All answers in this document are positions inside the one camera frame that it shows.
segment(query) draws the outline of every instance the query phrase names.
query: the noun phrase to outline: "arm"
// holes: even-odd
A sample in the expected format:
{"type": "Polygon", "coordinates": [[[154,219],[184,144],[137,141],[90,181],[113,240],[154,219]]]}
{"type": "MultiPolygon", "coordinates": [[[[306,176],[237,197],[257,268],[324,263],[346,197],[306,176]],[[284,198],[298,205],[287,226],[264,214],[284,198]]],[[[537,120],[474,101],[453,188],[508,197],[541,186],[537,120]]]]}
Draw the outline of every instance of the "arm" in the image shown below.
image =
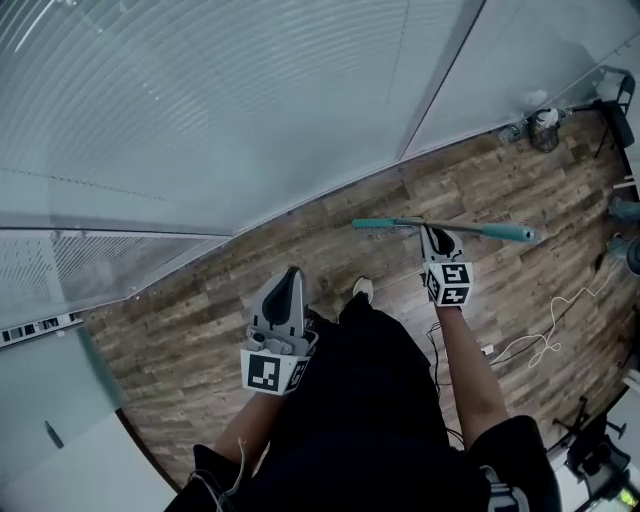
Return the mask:
{"type": "Polygon", "coordinates": [[[438,308],[464,446],[509,418],[498,379],[458,308],[438,308]]]}
{"type": "Polygon", "coordinates": [[[284,396],[256,393],[236,415],[218,438],[213,450],[224,458],[240,464],[242,453],[238,439],[245,453],[245,471],[253,473],[264,449],[269,443],[271,427],[284,404],[284,396]]]}

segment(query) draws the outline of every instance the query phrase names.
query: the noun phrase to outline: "white cable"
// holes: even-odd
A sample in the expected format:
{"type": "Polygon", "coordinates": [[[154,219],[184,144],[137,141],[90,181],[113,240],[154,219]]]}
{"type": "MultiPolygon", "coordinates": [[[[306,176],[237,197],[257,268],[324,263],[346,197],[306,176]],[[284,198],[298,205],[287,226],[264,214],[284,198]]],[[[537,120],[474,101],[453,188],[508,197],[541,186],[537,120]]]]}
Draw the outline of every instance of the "white cable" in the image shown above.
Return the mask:
{"type": "Polygon", "coordinates": [[[627,373],[627,377],[630,377],[631,379],[635,380],[638,384],[640,384],[640,372],[637,370],[634,370],[633,368],[629,369],[629,372],[627,373]]]}
{"type": "Polygon", "coordinates": [[[640,395],[640,384],[638,384],[635,380],[630,379],[629,377],[625,377],[624,379],[622,379],[622,382],[629,386],[629,389],[635,391],[636,393],[638,393],[638,395],[640,395]]]}
{"type": "MultiPolygon", "coordinates": [[[[242,457],[240,459],[240,471],[238,472],[238,476],[236,477],[236,481],[234,482],[233,487],[231,487],[231,489],[229,489],[228,491],[223,492],[219,498],[218,496],[216,496],[215,491],[211,488],[209,483],[200,475],[198,475],[197,472],[194,473],[191,477],[191,478],[200,480],[205,485],[205,487],[207,488],[207,491],[209,491],[209,494],[211,494],[211,497],[213,498],[213,501],[216,504],[216,512],[224,512],[222,505],[224,504],[225,500],[229,496],[233,496],[238,491],[238,488],[240,487],[240,480],[242,479],[242,474],[244,473],[244,463],[246,460],[246,455],[244,453],[244,445],[242,444],[242,441],[240,440],[240,438],[238,438],[238,446],[240,446],[240,454],[242,457]]],[[[211,475],[211,473],[206,470],[199,469],[196,471],[204,471],[205,473],[209,473],[211,475]]]]}
{"type": "Polygon", "coordinates": [[[505,348],[502,352],[500,352],[500,354],[491,362],[491,364],[494,364],[496,361],[498,361],[498,359],[500,359],[504,354],[507,353],[507,351],[516,343],[518,343],[519,341],[522,340],[528,340],[531,338],[542,338],[544,340],[544,348],[540,351],[540,352],[536,352],[533,357],[531,359],[529,359],[529,368],[533,368],[534,366],[536,366],[540,361],[542,361],[542,356],[544,355],[544,353],[547,350],[553,350],[554,352],[559,352],[560,349],[562,348],[562,345],[560,344],[559,341],[557,341],[556,343],[554,343],[553,345],[551,345],[549,343],[549,340],[551,339],[551,336],[553,336],[553,333],[556,330],[556,316],[553,312],[553,303],[556,300],[562,300],[564,302],[566,302],[567,304],[571,304],[572,302],[574,302],[582,292],[587,292],[589,295],[591,295],[592,297],[595,297],[596,295],[598,295],[605,286],[607,286],[607,284],[609,283],[609,280],[611,279],[611,275],[613,274],[613,271],[618,267],[618,263],[620,263],[620,260],[617,260],[611,267],[611,270],[609,270],[609,275],[607,276],[606,281],[604,282],[604,284],[598,288],[595,292],[592,292],[591,290],[589,290],[588,288],[580,288],[580,290],[578,290],[578,292],[571,297],[570,299],[565,299],[564,297],[553,297],[551,299],[551,302],[549,304],[549,310],[551,311],[551,330],[549,331],[549,334],[547,336],[545,336],[544,334],[528,334],[526,336],[522,336],[520,338],[518,338],[517,340],[513,340],[511,343],[509,343],[509,345],[507,345],[507,348],[505,348]]]}

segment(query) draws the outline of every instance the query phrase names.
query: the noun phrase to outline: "white sneaker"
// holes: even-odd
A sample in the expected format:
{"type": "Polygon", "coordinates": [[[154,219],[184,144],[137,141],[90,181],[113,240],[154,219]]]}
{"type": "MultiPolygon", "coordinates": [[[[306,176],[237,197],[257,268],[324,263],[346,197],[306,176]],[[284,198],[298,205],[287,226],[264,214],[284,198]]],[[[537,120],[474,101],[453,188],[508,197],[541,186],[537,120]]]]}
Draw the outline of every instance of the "white sneaker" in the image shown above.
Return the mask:
{"type": "Polygon", "coordinates": [[[358,279],[356,284],[353,285],[353,296],[355,297],[360,292],[367,294],[367,300],[369,301],[369,304],[371,304],[371,301],[373,300],[373,281],[366,277],[358,279]]]}

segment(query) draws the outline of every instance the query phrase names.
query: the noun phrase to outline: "wooden floor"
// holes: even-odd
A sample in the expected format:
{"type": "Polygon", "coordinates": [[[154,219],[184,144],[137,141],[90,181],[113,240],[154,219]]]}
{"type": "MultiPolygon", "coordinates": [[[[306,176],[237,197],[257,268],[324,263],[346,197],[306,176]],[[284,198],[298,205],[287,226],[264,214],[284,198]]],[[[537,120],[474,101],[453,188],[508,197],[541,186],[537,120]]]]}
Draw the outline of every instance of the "wooden floor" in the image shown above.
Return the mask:
{"type": "MultiPolygon", "coordinates": [[[[536,228],[541,241],[535,246],[464,239],[476,279],[464,315],[481,345],[495,345],[494,355],[523,334],[545,332],[550,297],[570,297],[594,278],[592,289],[598,288],[612,261],[605,259],[597,276],[594,262],[624,229],[606,213],[611,185],[623,178],[617,153],[605,149],[598,160],[592,157],[602,129],[596,115],[577,114],[550,154],[525,140],[503,147],[491,134],[450,146],[281,216],[139,298],[85,315],[129,397],[127,416],[183,483],[193,467],[192,445],[212,443],[247,399],[239,349],[252,294],[292,264],[307,275],[312,307],[331,318],[350,298],[355,279],[370,276],[374,306],[398,318],[433,360],[425,333],[435,314],[419,277],[417,232],[355,231],[350,221],[356,217],[423,215],[536,228]]],[[[528,368],[544,346],[540,341],[494,366],[510,411],[536,418],[547,446],[563,434],[552,419],[572,418],[579,396],[593,401],[594,412],[621,389],[616,363],[626,345],[618,338],[633,331],[637,292],[638,281],[618,265],[597,298],[583,294],[558,323],[552,341],[561,342],[559,352],[547,351],[528,368]]],[[[566,307],[557,304],[556,316],[566,307]]],[[[446,383],[439,333],[436,343],[439,379],[446,383]]],[[[441,404],[447,423],[457,426],[450,386],[443,386],[441,404]]]]}

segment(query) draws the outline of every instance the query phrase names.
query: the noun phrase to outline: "teal handle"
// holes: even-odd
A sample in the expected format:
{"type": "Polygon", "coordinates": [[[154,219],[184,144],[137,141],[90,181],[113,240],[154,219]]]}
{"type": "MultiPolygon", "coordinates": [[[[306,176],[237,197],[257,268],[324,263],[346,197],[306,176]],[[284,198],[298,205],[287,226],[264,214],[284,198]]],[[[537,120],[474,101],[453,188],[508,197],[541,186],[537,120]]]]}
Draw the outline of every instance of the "teal handle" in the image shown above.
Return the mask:
{"type": "Polygon", "coordinates": [[[356,228],[393,228],[396,227],[396,219],[353,219],[351,225],[356,228]]]}
{"type": "Polygon", "coordinates": [[[353,219],[351,225],[360,228],[397,228],[398,226],[421,226],[424,220],[419,217],[381,218],[381,219],[353,219]]]}
{"type": "Polygon", "coordinates": [[[502,240],[512,240],[514,242],[535,242],[536,232],[526,226],[510,224],[483,224],[482,234],[492,238],[502,240]]]}

